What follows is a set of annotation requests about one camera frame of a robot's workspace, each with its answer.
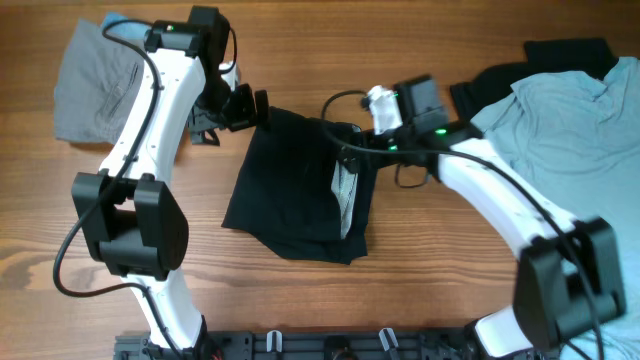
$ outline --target black cloth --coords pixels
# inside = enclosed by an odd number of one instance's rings
[[[471,82],[451,86],[460,120],[471,121],[485,106],[509,96],[511,84],[531,75],[578,70],[602,80],[618,63],[601,38],[527,41],[524,51],[527,62],[492,66]]]
[[[351,124],[327,122],[336,135]],[[240,168],[225,228],[244,230],[287,259],[350,264],[367,255],[364,231],[376,170],[358,174],[351,228],[340,237],[340,207],[331,191],[338,148],[320,120],[272,108],[270,129],[256,128]]]

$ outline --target light blue t-shirt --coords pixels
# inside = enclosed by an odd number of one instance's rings
[[[640,359],[639,62],[620,58],[603,81],[569,71],[533,75],[511,88],[471,122],[544,196],[613,227],[627,314],[603,325],[605,355]],[[592,332],[573,343],[597,358]],[[565,347],[562,358],[580,357]]]

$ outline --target cable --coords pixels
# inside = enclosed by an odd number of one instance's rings
[[[480,164],[480,165],[482,165],[482,166],[484,166],[486,168],[489,168],[492,171],[496,172],[498,175],[502,176],[507,182],[509,182],[514,188],[516,188],[516,190],[518,190],[518,192],[520,192],[527,199],[527,201],[529,201],[529,203],[536,209],[536,211],[538,211],[540,213],[542,218],[549,224],[549,226],[553,229],[553,231],[555,231],[558,234],[558,239],[560,241],[560,244],[562,244],[562,246],[567,251],[567,254],[569,255],[569,260],[576,266],[576,269],[577,269],[577,272],[578,272],[578,276],[580,278],[580,282],[582,284],[582,287],[584,289],[585,295],[587,297],[587,305],[589,306],[589,313],[591,314],[591,321],[593,323],[593,332],[596,335],[596,342],[597,342],[597,346],[598,346],[598,359],[603,360],[604,359],[604,345],[603,345],[603,342],[602,342],[602,333],[600,331],[600,320],[598,319],[598,313],[597,313],[596,307],[595,307],[595,296],[593,295],[593,290],[591,289],[591,285],[589,284],[589,280],[587,279],[586,272],[584,270],[584,267],[582,266],[582,262],[580,262],[580,259],[578,259],[578,256],[576,255],[576,252],[574,251],[573,247],[569,243],[569,240],[567,239],[566,234],[562,231],[562,229],[560,229],[560,227],[553,220],[551,215],[549,215],[549,212],[547,212],[545,210],[545,208],[542,207],[542,205],[540,205],[540,203],[538,203],[538,201],[533,196],[531,196],[531,194],[529,194],[525,190],[525,188],[522,187],[522,185],[520,185],[511,176],[509,176],[509,174],[504,172],[499,167],[495,166],[492,162],[483,160],[483,159],[481,159],[479,157],[476,157],[476,156],[473,156],[473,155],[469,155],[467,153],[463,153],[463,152],[459,152],[459,151],[444,151],[444,150],[431,150],[431,149],[388,151],[388,150],[368,149],[368,148],[352,145],[352,144],[349,144],[346,141],[338,139],[327,128],[326,123],[325,123],[325,120],[326,120],[325,116],[326,116],[327,109],[329,108],[329,105],[331,105],[331,103],[333,101],[335,101],[336,99],[341,98],[343,96],[347,96],[347,95],[364,95],[364,96],[366,96],[367,93],[362,91],[362,90],[348,90],[348,91],[339,92],[339,93],[331,96],[324,103],[324,105],[322,107],[322,112],[320,114],[320,119],[322,120],[321,121],[322,131],[324,132],[325,136],[327,136],[329,138],[329,140],[333,141],[337,145],[340,145],[343,148],[348,148],[348,149],[360,151],[362,153],[377,154],[377,155],[387,155],[387,156],[393,156],[393,155],[419,155],[419,154],[422,154],[422,155],[423,154],[437,154],[437,155],[457,156],[457,157],[460,157],[460,158],[463,158],[463,159],[467,159],[467,160],[476,162],[476,163],[478,163],[478,164]]]
[[[220,70],[220,75],[230,73],[231,70],[236,67],[236,60],[238,59],[238,41],[236,40],[236,31],[231,27],[229,28],[229,30],[231,31],[231,36],[233,37],[233,62],[231,63],[231,66],[229,66],[229,68]]]
[[[136,47],[135,45],[127,41],[124,41],[122,39],[119,39],[117,37],[111,36],[107,33],[111,28],[124,23],[136,23],[136,24],[143,24],[147,26],[151,26],[151,23],[142,21],[142,20],[126,19],[126,20],[115,21],[107,25],[104,29],[102,29],[103,37],[113,42],[116,42],[118,44],[124,45],[129,49],[135,51],[149,65],[149,68],[151,69],[151,74],[153,75],[153,94],[151,96],[151,103],[149,104],[149,110],[147,110],[147,114],[145,115],[142,125],[140,126],[140,131],[138,131],[138,134],[136,135],[136,138],[131,145],[131,149],[129,150],[129,154],[127,154],[127,156],[124,159],[122,167],[120,168],[116,176],[113,178],[111,183],[102,192],[100,192],[100,196],[98,196],[98,199],[89,207],[89,209],[87,209],[82,215],[80,215],[80,217],[78,218],[78,221],[76,221],[76,223],[73,225],[71,230],[69,230],[69,233],[67,234],[64,241],[62,242],[62,245],[60,246],[60,250],[58,250],[58,255],[56,255],[56,259],[53,264],[53,283],[55,284],[58,291],[60,291],[64,295],[75,297],[75,298],[89,298],[89,297],[99,296],[99,295],[103,295],[106,293],[110,293],[112,291],[125,289],[125,288],[135,288],[140,290],[140,292],[142,292],[143,294],[143,297],[147,300],[147,303],[149,304],[149,308],[151,309],[151,314],[153,315],[153,318],[156,324],[158,325],[158,328],[160,329],[160,332],[162,333],[163,338],[165,339],[167,344],[169,344],[171,351],[178,357],[178,359],[180,359],[182,358],[182,356],[180,355],[180,352],[178,351],[177,347],[171,340],[171,337],[167,333],[167,328],[164,326],[164,322],[162,321],[162,318],[158,313],[158,309],[156,308],[153,302],[153,298],[151,297],[151,293],[149,292],[149,289],[147,287],[142,286],[140,284],[136,284],[136,283],[123,283],[119,285],[109,286],[99,290],[79,292],[79,291],[73,291],[73,290],[67,289],[62,284],[62,281],[60,279],[60,269],[62,267],[62,260],[64,259],[64,255],[67,252],[69,245],[71,245],[71,241],[76,236],[78,231],[82,228],[82,225],[91,216],[91,214],[93,214],[93,212],[102,204],[102,202],[105,199],[113,195],[116,185],[123,178],[124,174],[127,172],[127,170],[129,169],[129,166],[133,162],[133,159],[136,156],[136,153],[138,152],[138,148],[140,147],[140,143],[142,142],[142,139],[147,130],[147,127],[151,122],[151,118],[153,117],[153,112],[155,111],[155,108],[158,102],[158,96],[160,94],[160,89],[162,85],[160,84],[160,76],[158,75],[158,70],[156,69],[151,58],[144,51],[142,51],[140,48]]]
[[[589,357],[589,355],[587,355],[584,351],[582,351],[582,349],[580,349],[579,347],[575,346],[571,341],[567,340],[565,342],[565,344],[571,348],[571,350],[575,351],[576,353],[578,353],[578,355],[582,356],[583,359],[585,360],[591,360],[591,358]]]
[[[400,184],[400,168],[401,167],[408,167],[408,165],[402,165],[402,164],[398,164],[396,166],[396,175],[394,176],[394,182],[396,183],[396,186],[401,188],[401,189],[415,189],[415,188],[419,188],[422,187],[424,185],[427,184],[428,179],[429,179],[429,173],[427,172],[427,174],[424,176],[424,180],[422,181],[422,183],[420,184],[416,184],[416,185],[402,185]]]

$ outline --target wooden table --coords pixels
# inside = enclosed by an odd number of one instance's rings
[[[53,137],[53,87],[79,17],[108,11],[186,20],[186,0],[5,0],[0,8],[0,359],[110,359],[113,337],[144,331],[131,293],[60,295],[54,255],[77,217],[70,187],[95,171],[106,145]],[[431,73],[447,87],[524,58],[531,39],[604,36],[619,55],[640,55],[640,3],[538,0],[220,1],[238,33],[243,79],[271,103],[318,116],[331,94]],[[332,119],[370,120],[343,101]],[[367,239],[351,266],[278,258],[220,223],[252,131],[220,134],[222,147],[185,141],[173,193],[189,219],[183,267],[213,330],[415,329],[459,326],[511,301],[515,262],[496,232],[460,196],[431,183],[402,190],[380,172]],[[87,290],[118,283],[93,262],[82,236],[64,282]]]

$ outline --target table surface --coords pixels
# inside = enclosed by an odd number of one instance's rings
[[[78,171],[95,171],[108,145],[53,137],[53,88],[78,18],[108,11],[186,20],[182,0],[4,0],[0,8],[0,359],[110,359],[113,337],[148,329],[130,291],[71,299],[53,287],[53,259],[77,217]],[[604,36],[640,55],[640,3],[492,1],[227,1],[243,80],[272,105],[318,116],[346,89],[431,73],[453,112],[449,85],[524,59],[526,40]],[[332,119],[371,127],[349,101]],[[416,329],[460,326],[511,301],[515,261],[456,193],[430,183],[403,190],[380,171],[366,232],[369,256],[351,266],[278,258],[220,223],[252,131],[222,147],[183,141],[173,193],[190,224],[183,267],[212,330]],[[418,177],[417,172],[409,176]],[[116,284],[82,235],[63,266],[79,290]]]

